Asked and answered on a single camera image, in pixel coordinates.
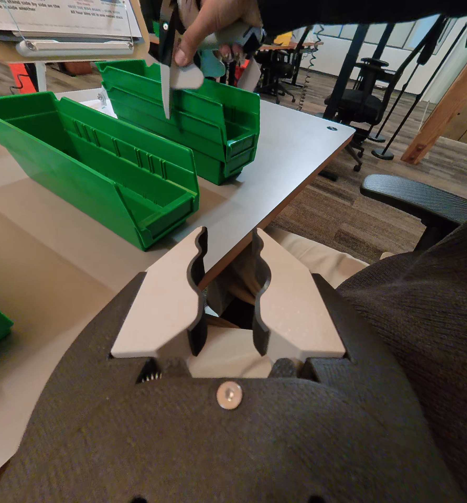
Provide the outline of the black floor stand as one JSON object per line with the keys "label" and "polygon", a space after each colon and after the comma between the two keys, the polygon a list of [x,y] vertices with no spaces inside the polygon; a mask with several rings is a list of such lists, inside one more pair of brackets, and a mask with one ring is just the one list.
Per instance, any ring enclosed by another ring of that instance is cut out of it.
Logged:
{"label": "black floor stand", "polygon": [[467,39],[467,17],[443,21],[434,19],[426,33],[418,31],[418,38],[412,39],[412,52],[399,67],[401,84],[395,85],[400,87],[399,93],[388,112],[385,113],[377,132],[370,138],[371,141],[383,142],[381,133],[387,123],[394,120],[393,113],[398,109],[398,105],[410,96],[413,97],[413,102],[389,141],[383,143],[380,148],[374,149],[373,156],[382,160],[394,159],[394,154],[390,150],[392,143],[419,103],[432,102],[432,88],[437,87],[439,82],[445,81],[445,78],[439,75],[452,60],[453,55],[459,54],[461,47],[467,44],[465,39]]}

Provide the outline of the brown sign board stand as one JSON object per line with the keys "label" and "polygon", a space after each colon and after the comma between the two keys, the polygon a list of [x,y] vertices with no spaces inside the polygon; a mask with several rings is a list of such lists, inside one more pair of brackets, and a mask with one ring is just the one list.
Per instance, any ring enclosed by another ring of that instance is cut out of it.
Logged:
{"label": "brown sign board stand", "polygon": [[0,31],[0,62],[37,64],[39,91],[46,90],[46,63],[144,59],[150,48],[140,1],[129,1],[141,37],[79,36],[53,33],[16,34]]}

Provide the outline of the person's right forearm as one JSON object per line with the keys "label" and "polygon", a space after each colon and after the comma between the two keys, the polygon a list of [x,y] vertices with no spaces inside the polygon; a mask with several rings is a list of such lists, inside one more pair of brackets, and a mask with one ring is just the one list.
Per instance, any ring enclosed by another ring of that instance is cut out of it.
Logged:
{"label": "person's right forearm", "polygon": [[467,1],[258,1],[265,31],[273,36],[323,25],[402,23],[467,15]]}

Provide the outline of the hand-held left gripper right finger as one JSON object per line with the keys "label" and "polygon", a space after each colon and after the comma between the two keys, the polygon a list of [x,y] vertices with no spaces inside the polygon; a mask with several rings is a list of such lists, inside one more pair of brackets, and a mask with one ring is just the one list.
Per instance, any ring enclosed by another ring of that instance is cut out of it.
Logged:
{"label": "hand-held left gripper right finger", "polygon": [[342,358],[346,349],[311,272],[262,229],[253,231],[254,346],[271,361]]}

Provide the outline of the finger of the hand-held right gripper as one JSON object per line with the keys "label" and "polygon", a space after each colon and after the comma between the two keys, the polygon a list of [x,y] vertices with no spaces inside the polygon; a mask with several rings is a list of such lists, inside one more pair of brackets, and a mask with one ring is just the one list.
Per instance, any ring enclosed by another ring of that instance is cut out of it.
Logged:
{"label": "finger of the hand-held right gripper", "polygon": [[160,64],[161,96],[162,105],[167,120],[171,117],[171,78],[173,77],[174,65]]}
{"label": "finger of the hand-held right gripper", "polygon": [[204,74],[195,64],[171,66],[171,90],[196,90],[204,82]]}

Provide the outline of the black desk leg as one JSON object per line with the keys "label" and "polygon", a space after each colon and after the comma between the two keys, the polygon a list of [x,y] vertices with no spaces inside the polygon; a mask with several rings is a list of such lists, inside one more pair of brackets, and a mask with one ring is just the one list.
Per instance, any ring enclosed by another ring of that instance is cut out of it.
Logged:
{"label": "black desk leg", "polygon": [[326,109],[323,113],[323,118],[326,120],[333,121],[334,117],[336,116],[340,101],[343,97],[350,75],[356,64],[357,57],[364,43],[369,27],[370,27],[369,24],[359,24],[358,27],[356,28],[356,32],[354,34],[349,50],[343,61],[341,70],[337,77],[337,81],[331,93],[329,102],[326,105]]}

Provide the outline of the black office chair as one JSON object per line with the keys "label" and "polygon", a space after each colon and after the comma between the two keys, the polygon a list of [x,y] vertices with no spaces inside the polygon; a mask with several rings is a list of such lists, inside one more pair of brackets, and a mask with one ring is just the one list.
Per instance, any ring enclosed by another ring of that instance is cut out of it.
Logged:
{"label": "black office chair", "polygon": [[292,79],[295,71],[294,51],[285,49],[258,51],[255,61],[261,67],[261,80],[255,88],[258,94],[270,95],[280,103],[280,96],[288,95],[295,103],[294,95],[281,85],[282,79]]}
{"label": "black office chair", "polygon": [[[386,62],[374,58],[363,58],[361,62],[356,63],[355,66],[360,68],[356,84],[352,89],[344,90],[337,105],[337,121],[339,123],[350,125],[355,122],[370,125],[369,130],[356,128],[353,139],[346,147],[346,151],[356,160],[355,172],[359,172],[362,167],[360,160],[364,152],[362,143],[369,136],[373,127],[381,122],[394,88],[405,71],[407,63],[403,62],[396,72],[385,70],[384,67],[387,65]],[[373,89],[378,80],[388,83],[382,99],[373,95]]]}

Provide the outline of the person's right hand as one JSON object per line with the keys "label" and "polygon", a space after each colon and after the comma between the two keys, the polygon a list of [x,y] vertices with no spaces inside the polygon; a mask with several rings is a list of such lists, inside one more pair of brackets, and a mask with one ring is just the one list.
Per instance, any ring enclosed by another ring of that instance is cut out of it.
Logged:
{"label": "person's right hand", "polygon": [[262,18],[257,1],[202,1],[196,18],[191,23],[183,22],[186,30],[174,52],[175,63],[181,67],[188,66],[208,35],[237,21],[261,28]]}

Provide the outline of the white instruction sheet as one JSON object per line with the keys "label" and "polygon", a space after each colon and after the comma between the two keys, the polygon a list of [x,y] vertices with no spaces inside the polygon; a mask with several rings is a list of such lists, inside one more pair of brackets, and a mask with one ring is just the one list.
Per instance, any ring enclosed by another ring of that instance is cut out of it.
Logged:
{"label": "white instruction sheet", "polygon": [[129,1],[0,1],[0,31],[142,36]]}

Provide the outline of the wooden beam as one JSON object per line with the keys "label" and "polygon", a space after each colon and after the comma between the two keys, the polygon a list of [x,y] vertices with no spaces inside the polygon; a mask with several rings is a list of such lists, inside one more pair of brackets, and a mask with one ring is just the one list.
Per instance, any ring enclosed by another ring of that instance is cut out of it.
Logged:
{"label": "wooden beam", "polygon": [[434,108],[400,160],[412,165],[418,164],[466,104],[467,64]]}

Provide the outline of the person's dark knit sweater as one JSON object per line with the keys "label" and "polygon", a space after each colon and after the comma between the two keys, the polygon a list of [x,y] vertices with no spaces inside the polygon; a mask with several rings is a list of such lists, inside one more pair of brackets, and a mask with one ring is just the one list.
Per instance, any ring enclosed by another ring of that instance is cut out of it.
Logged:
{"label": "person's dark knit sweater", "polygon": [[364,268],[337,291],[403,368],[467,496],[467,222],[425,251]]}

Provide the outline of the grey desk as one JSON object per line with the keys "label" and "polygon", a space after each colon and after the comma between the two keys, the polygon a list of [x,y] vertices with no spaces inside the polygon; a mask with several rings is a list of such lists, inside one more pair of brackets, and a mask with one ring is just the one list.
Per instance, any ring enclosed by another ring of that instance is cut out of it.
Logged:
{"label": "grey desk", "polygon": [[102,308],[197,226],[208,229],[207,285],[344,148],[351,133],[261,102],[255,160],[229,184],[199,178],[200,208],[144,252],[25,175],[0,145],[0,468],[18,448],[62,355]]}

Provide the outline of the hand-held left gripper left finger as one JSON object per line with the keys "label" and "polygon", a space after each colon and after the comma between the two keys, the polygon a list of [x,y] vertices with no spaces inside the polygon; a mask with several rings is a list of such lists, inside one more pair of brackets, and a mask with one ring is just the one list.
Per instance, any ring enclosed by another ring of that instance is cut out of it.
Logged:
{"label": "hand-held left gripper left finger", "polygon": [[112,346],[114,358],[199,355],[207,340],[199,288],[207,249],[208,231],[201,226],[146,270]]}

